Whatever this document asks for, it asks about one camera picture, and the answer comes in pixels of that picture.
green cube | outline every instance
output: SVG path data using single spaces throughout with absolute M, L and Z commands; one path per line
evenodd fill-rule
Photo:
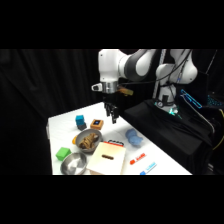
M 70 149 L 61 148 L 58 153 L 56 154 L 56 157 L 58 160 L 63 161 L 68 155 L 70 155 L 72 152 Z

food in bowl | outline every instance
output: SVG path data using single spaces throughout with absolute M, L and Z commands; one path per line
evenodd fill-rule
M 85 137 L 79 144 L 81 149 L 92 149 L 95 147 L 95 142 L 99 140 L 99 135 L 91 133 L 89 136 Z

marker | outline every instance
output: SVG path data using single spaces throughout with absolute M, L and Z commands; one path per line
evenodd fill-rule
M 141 172 L 140 175 L 144 176 L 146 175 L 148 172 L 150 172 L 153 168 L 155 168 L 157 166 L 156 163 L 153 163 L 152 165 L 150 165 L 148 168 L 146 168 L 145 171 Z
M 138 162 L 140 159 L 143 159 L 144 157 L 146 157 L 146 154 L 145 154 L 145 153 L 141 154 L 141 155 L 138 156 L 136 159 L 132 160 L 132 161 L 130 162 L 130 164 L 133 165 L 133 164 L 135 164 L 136 162 Z

red pen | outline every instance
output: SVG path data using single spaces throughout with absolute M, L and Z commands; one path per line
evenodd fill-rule
M 130 164 L 133 165 L 133 164 L 135 164 L 136 162 L 138 162 L 140 159 L 143 159 L 144 157 L 146 157 L 146 154 L 145 154 L 145 153 L 141 154 L 141 155 L 138 156 L 136 159 L 132 160 L 132 161 L 130 162 Z

cardboard box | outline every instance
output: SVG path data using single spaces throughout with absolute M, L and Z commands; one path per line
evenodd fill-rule
M 100 143 L 87 169 L 91 175 L 121 175 L 126 149 L 108 143 Z

